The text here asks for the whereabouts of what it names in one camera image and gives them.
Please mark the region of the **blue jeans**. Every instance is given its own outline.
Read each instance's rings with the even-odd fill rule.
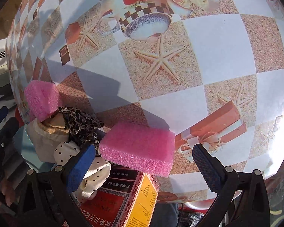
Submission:
[[[149,227],[176,227],[178,214],[178,203],[157,203]]]

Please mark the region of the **teal fabric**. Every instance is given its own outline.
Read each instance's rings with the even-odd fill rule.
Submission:
[[[39,160],[36,150],[26,133],[26,126],[27,124],[22,126],[15,134],[13,138],[14,146],[30,168],[38,173],[49,172],[54,164]]]

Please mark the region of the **metal screw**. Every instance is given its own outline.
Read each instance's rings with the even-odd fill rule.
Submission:
[[[258,170],[258,169],[256,169],[256,170],[255,170],[255,174],[258,175],[258,176],[260,176],[260,175],[261,175],[261,171]]]
[[[55,171],[60,172],[62,171],[63,167],[62,166],[56,166]]]
[[[225,167],[225,170],[226,170],[228,173],[233,172],[233,168],[232,168],[231,166]]]
[[[27,171],[27,175],[32,175],[34,173],[34,170],[33,169],[29,169],[28,171]]]

